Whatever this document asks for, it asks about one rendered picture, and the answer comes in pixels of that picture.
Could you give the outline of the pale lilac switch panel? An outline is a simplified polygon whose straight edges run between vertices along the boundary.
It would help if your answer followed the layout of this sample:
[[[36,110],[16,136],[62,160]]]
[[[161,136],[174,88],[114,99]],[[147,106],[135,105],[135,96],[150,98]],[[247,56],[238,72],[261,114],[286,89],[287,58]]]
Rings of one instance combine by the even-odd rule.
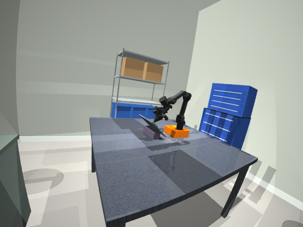
[[[140,114],[139,114],[140,115]],[[159,140],[160,134],[166,137],[161,129],[157,127],[157,125],[152,122],[151,120],[145,118],[144,116],[140,115],[148,124],[149,126],[143,126],[143,132],[147,134],[152,140]]]

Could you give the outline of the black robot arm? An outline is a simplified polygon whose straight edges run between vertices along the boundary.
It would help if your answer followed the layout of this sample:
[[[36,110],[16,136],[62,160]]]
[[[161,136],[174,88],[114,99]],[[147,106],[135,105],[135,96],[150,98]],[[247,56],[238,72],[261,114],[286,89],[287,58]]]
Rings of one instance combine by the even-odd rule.
[[[191,96],[192,95],[186,91],[180,91],[178,94],[175,94],[174,96],[171,96],[169,98],[166,98],[166,96],[163,96],[159,99],[159,101],[163,105],[163,107],[165,107],[167,110],[169,110],[170,108],[172,109],[172,105],[170,105],[170,104],[174,105],[177,102],[177,99],[179,99],[180,97],[183,97],[183,103],[182,103],[179,115],[177,115],[177,117],[176,117],[176,123],[178,123],[176,129],[179,131],[182,131],[183,125],[186,124],[185,120],[184,120],[185,119],[184,113],[185,113],[188,101],[190,100]],[[164,108],[162,109],[162,107],[155,106],[154,109],[159,111],[160,113],[162,113]]]

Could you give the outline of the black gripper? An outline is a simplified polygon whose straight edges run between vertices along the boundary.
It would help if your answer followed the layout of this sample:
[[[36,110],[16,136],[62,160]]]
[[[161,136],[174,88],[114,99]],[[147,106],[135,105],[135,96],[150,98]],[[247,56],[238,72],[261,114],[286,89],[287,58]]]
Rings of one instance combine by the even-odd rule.
[[[157,112],[156,110],[153,110],[153,113],[156,115],[153,122],[157,122],[159,120],[163,120],[163,118],[165,118],[166,121],[169,119],[168,116],[165,114],[165,113],[168,113],[167,112],[168,110],[165,107],[162,107],[162,109],[163,109],[162,113],[160,113],[159,111]]]

